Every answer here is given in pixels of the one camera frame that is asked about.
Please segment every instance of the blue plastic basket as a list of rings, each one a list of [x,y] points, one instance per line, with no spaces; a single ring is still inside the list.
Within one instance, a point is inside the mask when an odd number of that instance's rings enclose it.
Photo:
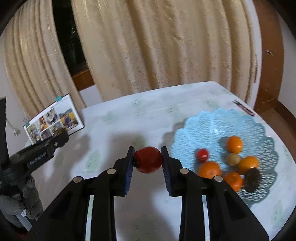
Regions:
[[[259,161],[262,175],[259,188],[253,193],[244,189],[238,193],[250,207],[268,195],[277,178],[274,168],[279,159],[274,150],[274,140],[265,136],[263,125],[256,123],[253,117],[240,115],[235,110],[216,109],[213,113],[202,111],[197,116],[188,118],[184,128],[176,131],[170,153],[173,158],[181,161],[183,167],[197,172],[199,162],[196,161],[195,153],[200,148],[206,148],[210,154],[209,161],[219,163],[225,174],[235,170],[235,167],[226,164],[226,141],[233,135],[239,136],[244,143],[239,155],[242,158],[256,156]]]

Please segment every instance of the white tablecloth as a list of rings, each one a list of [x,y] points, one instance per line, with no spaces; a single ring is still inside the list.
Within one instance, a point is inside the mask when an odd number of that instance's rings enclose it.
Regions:
[[[243,103],[219,84],[203,82],[124,96],[82,110],[85,128],[33,173],[44,208],[75,176],[97,176],[125,157],[131,145],[136,150],[164,145],[169,149],[175,131],[190,116],[217,108],[245,115],[233,100]],[[296,165],[271,127],[257,114],[254,119],[275,140],[279,154],[276,182],[267,198],[251,208],[272,239],[296,204]],[[169,196],[161,168],[152,174],[134,169],[130,191],[115,198],[114,205],[118,241],[178,240],[181,198]]]

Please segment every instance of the curtain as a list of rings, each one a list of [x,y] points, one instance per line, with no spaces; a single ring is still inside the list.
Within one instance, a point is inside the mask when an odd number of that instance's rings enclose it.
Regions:
[[[251,50],[241,0],[71,0],[103,100],[216,81],[246,100]]]
[[[248,11],[246,2],[242,1],[242,4],[243,4],[244,12],[245,12],[245,15],[247,18],[249,35],[250,35],[250,50],[251,50],[250,76],[249,76],[247,96],[246,96],[246,100],[245,100],[246,103],[249,103],[249,101],[251,100],[251,93],[252,93],[253,84],[256,79],[258,63],[257,63],[256,49],[255,49],[255,37],[254,37],[254,31],[253,31],[252,18],[251,18],[249,11]]]
[[[4,62],[29,118],[68,93],[78,110],[85,107],[59,46],[51,1],[28,0],[15,13],[4,32]]]

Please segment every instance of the tangerine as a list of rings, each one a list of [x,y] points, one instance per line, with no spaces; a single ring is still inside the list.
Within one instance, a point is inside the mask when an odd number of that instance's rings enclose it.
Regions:
[[[198,175],[200,177],[205,177],[209,179],[212,179],[214,176],[220,176],[221,170],[219,164],[214,161],[206,161],[200,166],[198,170]]]
[[[242,151],[244,144],[238,136],[231,136],[227,140],[227,150],[230,153],[238,154]]]
[[[238,172],[241,175],[245,175],[246,172],[255,167],[258,168],[259,166],[259,162],[258,159],[254,156],[247,156],[245,158],[243,158],[240,163],[238,163],[237,168],[238,168]]]
[[[224,180],[235,192],[238,192],[244,183],[244,180],[237,172],[228,173],[226,176],[224,176]]]

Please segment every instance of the cherry tomato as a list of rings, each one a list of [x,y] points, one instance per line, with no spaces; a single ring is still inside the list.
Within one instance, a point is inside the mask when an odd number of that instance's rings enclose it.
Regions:
[[[196,153],[196,158],[201,162],[204,163],[209,158],[209,153],[207,149],[199,149]]]
[[[157,171],[163,163],[160,151],[152,146],[144,147],[136,151],[133,157],[133,165],[142,173]]]

